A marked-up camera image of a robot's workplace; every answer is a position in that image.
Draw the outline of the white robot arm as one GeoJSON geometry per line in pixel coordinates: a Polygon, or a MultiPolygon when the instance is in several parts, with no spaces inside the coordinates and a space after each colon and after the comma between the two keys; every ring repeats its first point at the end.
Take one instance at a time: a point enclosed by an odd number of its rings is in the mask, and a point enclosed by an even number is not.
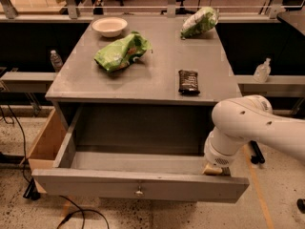
{"type": "Polygon", "coordinates": [[[212,121],[214,127],[204,146],[204,175],[220,175],[250,141],[305,161],[305,120],[273,114],[270,102],[261,95],[218,102],[212,110],[212,121]]]}

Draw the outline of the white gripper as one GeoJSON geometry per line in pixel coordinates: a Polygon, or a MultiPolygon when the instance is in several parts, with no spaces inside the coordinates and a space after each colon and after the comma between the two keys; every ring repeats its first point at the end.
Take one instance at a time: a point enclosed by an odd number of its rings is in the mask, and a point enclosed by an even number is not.
{"type": "Polygon", "coordinates": [[[223,173],[221,168],[232,165],[236,159],[237,151],[238,145],[233,138],[208,135],[204,146],[204,156],[209,163],[205,165],[203,174],[207,176],[221,175],[223,173]]]}

